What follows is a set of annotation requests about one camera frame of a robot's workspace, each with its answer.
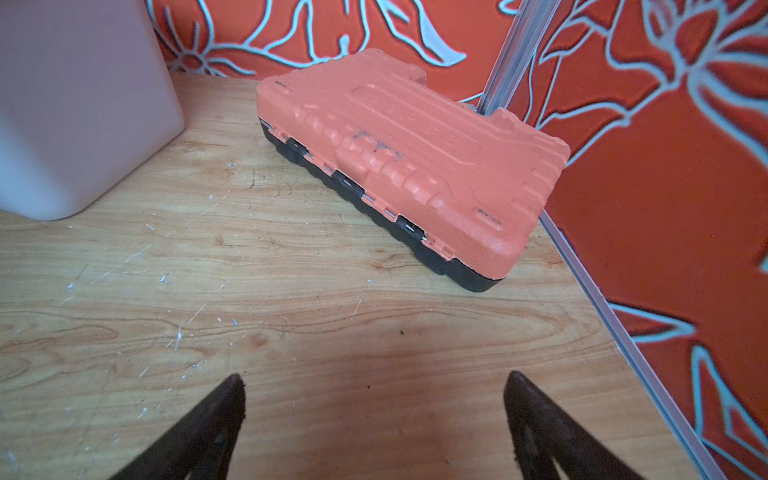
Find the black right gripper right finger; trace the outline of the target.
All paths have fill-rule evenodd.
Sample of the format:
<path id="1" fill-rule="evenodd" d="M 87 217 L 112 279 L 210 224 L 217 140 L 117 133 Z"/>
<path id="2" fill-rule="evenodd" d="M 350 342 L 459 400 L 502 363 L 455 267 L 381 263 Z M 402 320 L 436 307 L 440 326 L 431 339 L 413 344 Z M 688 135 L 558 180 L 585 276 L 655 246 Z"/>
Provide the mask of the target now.
<path id="1" fill-rule="evenodd" d="M 503 391 L 515 460 L 525 479 L 639 479 L 522 372 Z"/>

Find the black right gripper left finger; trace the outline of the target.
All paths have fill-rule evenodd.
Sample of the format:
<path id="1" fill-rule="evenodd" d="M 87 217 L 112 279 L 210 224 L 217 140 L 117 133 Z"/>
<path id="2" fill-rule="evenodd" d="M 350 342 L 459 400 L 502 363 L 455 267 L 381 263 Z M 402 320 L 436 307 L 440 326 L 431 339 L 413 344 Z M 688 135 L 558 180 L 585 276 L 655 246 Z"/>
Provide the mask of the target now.
<path id="1" fill-rule="evenodd" d="M 225 479 L 245 419 L 245 385 L 232 374 L 114 479 Z"/>

